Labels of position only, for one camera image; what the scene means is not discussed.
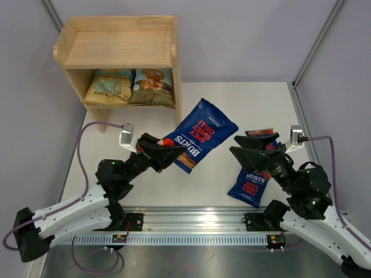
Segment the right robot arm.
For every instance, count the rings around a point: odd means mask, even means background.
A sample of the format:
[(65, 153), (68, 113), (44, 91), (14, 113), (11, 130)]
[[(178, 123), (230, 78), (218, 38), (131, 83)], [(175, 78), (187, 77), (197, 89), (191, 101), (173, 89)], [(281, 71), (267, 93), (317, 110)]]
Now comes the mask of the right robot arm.
[(342, 216), (337, 199), (329, 197), (329, 191), (336, 190), (336, 180), (328, 179), (314, 162), (293, 168), (288, 153), (314, 139), (292, 132), (289, 142), (267, 150), (278, 137), (278, 133), (235, 136), (237, 146), (230, 147), (247, 173), (268, 173), (289, 196), (286, 203), (272, 200), (256, 220), (268, 229), (292, 232), (320, 249), (347, 277), (370, 277), (370, 240)]

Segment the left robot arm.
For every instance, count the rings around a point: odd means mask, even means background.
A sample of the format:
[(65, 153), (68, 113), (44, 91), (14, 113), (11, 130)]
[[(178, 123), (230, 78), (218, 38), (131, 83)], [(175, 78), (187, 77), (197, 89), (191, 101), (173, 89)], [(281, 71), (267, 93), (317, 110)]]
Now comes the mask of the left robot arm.
[(17, 212), (12, 233), (22, 262), (40, 258), (58, 242), (81, 233), (120, 230), (126, 214), (119, 201), (132, 190), (131, 181), (149, 168), (160, 173), (186, 151), (184, 146), (160, 145), (147, 133), (136, 138), (124, 130), (119, 146), (130, 150), (129, 158), (102, 160), (97, 182), (81, 196), (37, 211), (25, 207)]

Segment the light blue cassava chips bag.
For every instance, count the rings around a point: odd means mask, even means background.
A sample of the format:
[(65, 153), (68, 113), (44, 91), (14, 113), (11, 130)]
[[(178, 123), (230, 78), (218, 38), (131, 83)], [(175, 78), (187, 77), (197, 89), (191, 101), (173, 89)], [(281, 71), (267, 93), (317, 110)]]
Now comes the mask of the light blue cassava chips bag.
[(175, 109), (172, 69), (137, 68), (128, 105)]

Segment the yellow kettle chips bag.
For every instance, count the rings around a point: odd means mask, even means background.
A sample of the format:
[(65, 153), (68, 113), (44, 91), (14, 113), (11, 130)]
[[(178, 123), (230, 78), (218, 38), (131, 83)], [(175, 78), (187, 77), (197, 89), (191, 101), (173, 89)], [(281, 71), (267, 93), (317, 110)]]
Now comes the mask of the yellow kettle chips bag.
[(94, 107), (125, 107), (135, 76), (134, 69), (97, 69), (81, 103)]

